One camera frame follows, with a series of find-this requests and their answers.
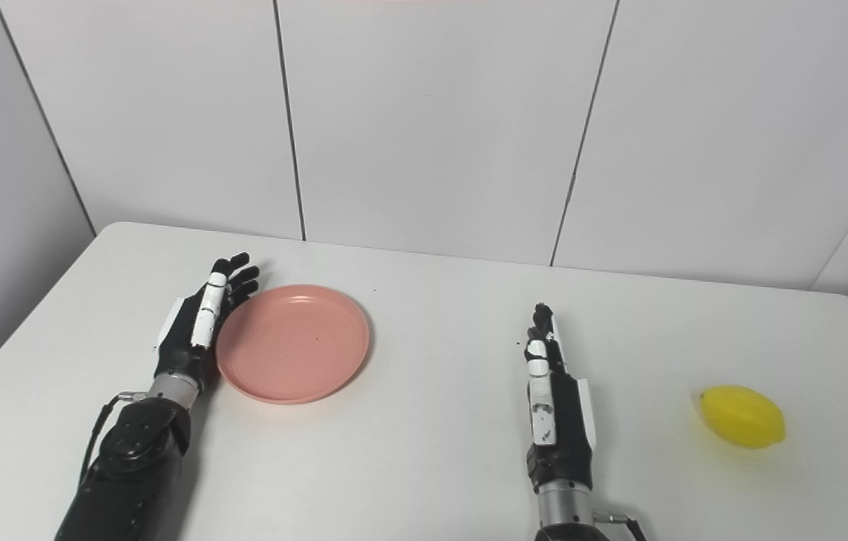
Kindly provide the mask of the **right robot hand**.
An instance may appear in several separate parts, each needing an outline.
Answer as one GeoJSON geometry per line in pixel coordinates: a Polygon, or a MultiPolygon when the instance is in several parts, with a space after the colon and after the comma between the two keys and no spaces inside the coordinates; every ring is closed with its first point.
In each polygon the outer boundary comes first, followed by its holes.
{"type": "Polygon", "coordinates": [[[568,372],[553,310],[535,304],[524,350],[532,444],[526,455],[535,491],[564,479],[592,490],[593,413],[586,380],[568,372]]]}

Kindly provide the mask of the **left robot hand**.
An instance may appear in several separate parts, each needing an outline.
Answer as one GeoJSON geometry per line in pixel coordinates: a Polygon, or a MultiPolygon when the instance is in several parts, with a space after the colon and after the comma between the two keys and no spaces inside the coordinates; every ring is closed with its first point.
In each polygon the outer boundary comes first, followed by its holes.
{"type": "Polygon", "coordinates": [[[184,298],[169,318],[157,345],[155,376],[184,376],[197,393],[217,380],[217,338],[229,316],[259,290],[260,269],[248,253],[219,259],[195,294],[184,298]]]}

